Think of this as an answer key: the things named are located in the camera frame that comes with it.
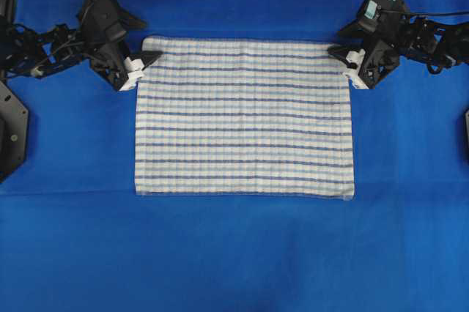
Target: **towel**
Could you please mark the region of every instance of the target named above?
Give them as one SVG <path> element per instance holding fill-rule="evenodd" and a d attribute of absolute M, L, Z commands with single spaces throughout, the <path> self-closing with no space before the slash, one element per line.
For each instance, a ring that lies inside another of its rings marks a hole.
<path fill-rule="evenodd" d="M 139 82 L 137 193 L 351 199 L 344 65 L 328 44 L 148 37 Z"/>

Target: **blue backdrop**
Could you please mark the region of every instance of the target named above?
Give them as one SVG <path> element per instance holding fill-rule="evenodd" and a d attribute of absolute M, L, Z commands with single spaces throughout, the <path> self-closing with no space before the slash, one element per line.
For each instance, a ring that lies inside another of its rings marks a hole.
<path fill-rule="evenodd" d="M 83 0 L 19 0 L 38 31 Z M 335 40 L 362 0 L 119 0 L 132 34 Z M 454 11 L 469 0 L 406 0 Z M 447 18 L 453 23 L 468 18 Z M 469 69 L 351 91 L 353 201 L 141 198 L 136 93 L 82 64 L 11 88 L 27 162 L 0 185 L 0 311 L 469 311 Z"/>

